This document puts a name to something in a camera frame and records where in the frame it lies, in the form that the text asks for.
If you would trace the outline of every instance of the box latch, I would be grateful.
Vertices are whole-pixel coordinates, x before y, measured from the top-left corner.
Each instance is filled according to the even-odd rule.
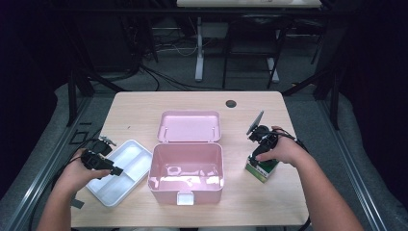
[[[191,191],[177,193],[177,205],[193,205],[194,194]]]

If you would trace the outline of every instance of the pink plastic container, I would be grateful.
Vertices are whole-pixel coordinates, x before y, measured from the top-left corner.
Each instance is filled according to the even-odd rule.
[[[218,203],[224,185],[219,114],[168,111],[162,115],[148,186],[159,203]]]

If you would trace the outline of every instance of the person's right arm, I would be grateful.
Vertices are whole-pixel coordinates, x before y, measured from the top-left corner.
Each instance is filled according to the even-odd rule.
[[[275,148],[258,155],[256,159],[276,159],[296,167],[314,230],[363,230],[360,221],[316,160],[292,139],[280,136]]]

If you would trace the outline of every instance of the wooden tabletop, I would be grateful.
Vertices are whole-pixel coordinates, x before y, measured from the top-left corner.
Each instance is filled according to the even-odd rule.
[[[319,0],[177,0],[178,7],[263,7],[263,8],[319,8]]]
[[[235,108],[226,101],[234,100]],[[246,157],[258,146],[246,132],[264,110],[260,125],[279,125],[295,136],[284,100],[275,91],[121,92],[106,118],[101,135],[117,142],[135,140],[153,151],[162,113],[170,110],[219,112],[225,185],[218,204],[159,204],[143,181],[116,207],[105,207],[87,189],[72,208],[72,227],[203,227],[301,225],[307,207],[297,171],[279,163],[263,184],[244,169]]]

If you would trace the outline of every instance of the open lid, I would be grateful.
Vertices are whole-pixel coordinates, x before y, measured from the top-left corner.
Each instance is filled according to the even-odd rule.
[[[166,111],[162,114],[161,142],[215,142],[221,138],[219,113],[215,111]]]

